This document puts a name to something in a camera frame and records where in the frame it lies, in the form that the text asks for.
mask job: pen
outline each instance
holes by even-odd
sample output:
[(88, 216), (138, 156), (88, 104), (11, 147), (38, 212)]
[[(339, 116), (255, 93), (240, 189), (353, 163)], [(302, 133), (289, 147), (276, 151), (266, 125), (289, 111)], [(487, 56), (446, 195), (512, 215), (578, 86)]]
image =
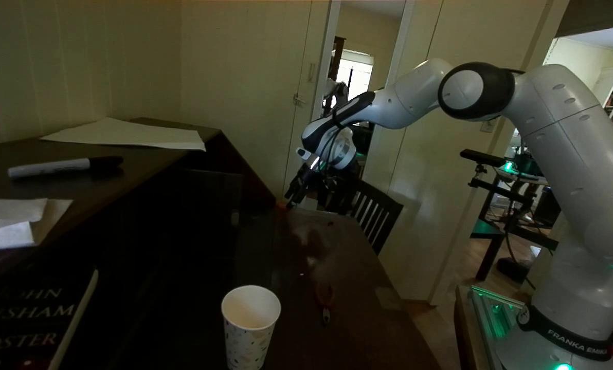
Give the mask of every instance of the pen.
[(50, 163), (29, 163), (11, 167), (6, 175), (11, 179), (24, 177), (43, 177), (56, 174), (77, 174), (77, 171), (111, 171), (122, 165), (122, 156), (86, 156), (86, 159), (67, 159), (67, 160), (50, 160)]

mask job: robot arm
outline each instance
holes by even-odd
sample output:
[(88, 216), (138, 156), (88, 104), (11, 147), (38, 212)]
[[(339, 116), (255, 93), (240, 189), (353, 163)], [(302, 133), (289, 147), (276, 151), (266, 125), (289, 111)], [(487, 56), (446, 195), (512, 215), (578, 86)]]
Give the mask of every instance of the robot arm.
[(606, 345), (613, 333), (613, 123), (571, 71), (541, 67), (519, 75), (487, 64), (451, 69), (443, 59), (425, 61), (397, 85), (365, 93), (306, 125), (306, 165), (289, 197), (310, 175), (351, 165), (349, 125), (370, 121), (400, 130), (437, 107), (458, 120), (509, 117), (571, 222), (572, 233), (557, 246), (532, 304), (532, 316), (546, 316), (549, 326), (536, 329), (537, 336), (527, 326), (514, 329), (505, 345), (505, 368), (555, 362), (613, 368)]

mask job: paper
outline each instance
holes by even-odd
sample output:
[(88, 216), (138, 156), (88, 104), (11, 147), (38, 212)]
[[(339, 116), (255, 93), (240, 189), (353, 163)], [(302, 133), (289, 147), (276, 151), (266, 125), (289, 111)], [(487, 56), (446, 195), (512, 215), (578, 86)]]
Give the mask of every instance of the paper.
[(178, 130), (142, 125), (122, 120), (99, 120), (93, 123), (69, 128), (41, 140), (77, 142), (77, 144), (114, 144), (114, 147), (154, 147), (168, 151), (205, 151), (207, 144), (198, 130)]
[(0, 250), (40, 244), (71, 207), (71, 199), (0, 199)]

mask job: wooden chair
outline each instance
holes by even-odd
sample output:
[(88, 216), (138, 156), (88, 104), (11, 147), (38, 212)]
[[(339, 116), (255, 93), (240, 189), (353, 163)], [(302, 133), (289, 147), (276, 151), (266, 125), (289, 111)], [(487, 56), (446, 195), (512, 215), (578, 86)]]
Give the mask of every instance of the wooden chair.
[(378, 256), (403, 206), (365, 181), (351, 181), (343, 195), (325, 206), (361, 222), (373, 251)]

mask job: white cup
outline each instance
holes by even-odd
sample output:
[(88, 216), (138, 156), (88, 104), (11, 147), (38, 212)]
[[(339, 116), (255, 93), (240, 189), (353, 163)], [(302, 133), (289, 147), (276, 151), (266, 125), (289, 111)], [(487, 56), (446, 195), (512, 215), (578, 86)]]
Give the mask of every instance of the white cup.
[(230, 370), (264, 368), (282, 302), (264, 287), (240, 287), (223, 299), (226, 367)]

